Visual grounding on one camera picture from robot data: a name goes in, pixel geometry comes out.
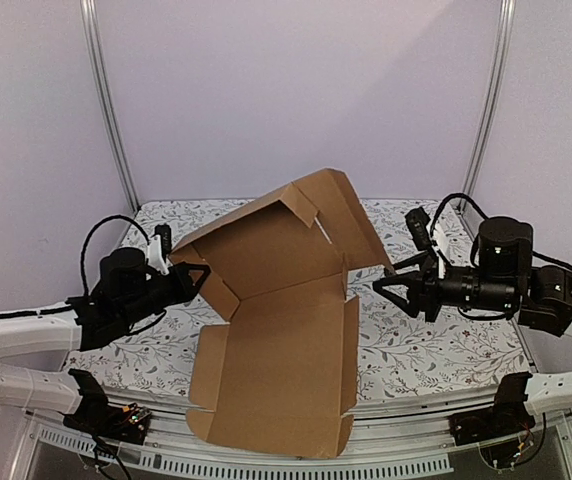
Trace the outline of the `brown cardboard box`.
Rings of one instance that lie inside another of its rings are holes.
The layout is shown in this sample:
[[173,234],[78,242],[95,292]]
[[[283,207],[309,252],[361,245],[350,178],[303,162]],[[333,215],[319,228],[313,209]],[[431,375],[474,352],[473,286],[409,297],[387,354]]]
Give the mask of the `brown cardboard box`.
[[389,262],[347,175],[326,168],[184,236],[219,315],[199,333],[189,429],[219,446],[339,456],[357,402],[360,299],[350,272]]

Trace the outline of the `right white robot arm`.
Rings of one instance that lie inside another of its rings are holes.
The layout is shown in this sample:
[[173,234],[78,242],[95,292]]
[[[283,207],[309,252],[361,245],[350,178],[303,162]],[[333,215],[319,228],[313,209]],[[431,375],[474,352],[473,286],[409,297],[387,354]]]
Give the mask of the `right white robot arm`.
[[[418,254],[394,264],[373,290],[412,318],[435,321],[444,306],[464,317],[482,311],[482,320],[516,319],[521,326],[572,337],[572,267],[547,259],[533,264],[533,228],[505,216],[481,222],[471,256],[476,265],[450,266],[435,250],[420,209],[407,216]],[[519,372],[500,381],[491,407],[479,410],[483,427],[503,436],[519,422],[572,407],[572,372]]]

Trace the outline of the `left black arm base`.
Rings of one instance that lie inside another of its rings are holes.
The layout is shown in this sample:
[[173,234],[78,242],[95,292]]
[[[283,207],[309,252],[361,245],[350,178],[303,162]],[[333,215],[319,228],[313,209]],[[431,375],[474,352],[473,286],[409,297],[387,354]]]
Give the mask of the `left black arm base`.
[[73,413],[63,415],[63,425],[94,437],[143,445],[151,421],[151,412],[137,403],[117,407],[95,378],[87,371],[70,369],[81,395]]

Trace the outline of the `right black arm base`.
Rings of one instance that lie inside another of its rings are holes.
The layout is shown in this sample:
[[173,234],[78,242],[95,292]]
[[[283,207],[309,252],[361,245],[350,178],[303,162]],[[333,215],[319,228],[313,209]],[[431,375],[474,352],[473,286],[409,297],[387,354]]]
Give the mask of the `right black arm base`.
[[500,381],[489,407],[448,417],[449,432],[457,446],[483,442],[531,429],[536,421],[525,408],[530,372],[506,375]]

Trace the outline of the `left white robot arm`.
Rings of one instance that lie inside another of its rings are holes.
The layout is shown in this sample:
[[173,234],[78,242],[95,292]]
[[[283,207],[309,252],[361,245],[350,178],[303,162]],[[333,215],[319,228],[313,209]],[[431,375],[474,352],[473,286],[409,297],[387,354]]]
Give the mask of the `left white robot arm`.
[[81,296],[32,310],[0,312],[0,405],[75,414],[94,434],[114,426],[114,412],[88,372],[31,370],[3,364],[25,354],[98,350],[138,334],[136,324],[159,322],[171,306],[192,301],[208,266],[170,265],[161,254],[119,248],[100,262],[95,287]]

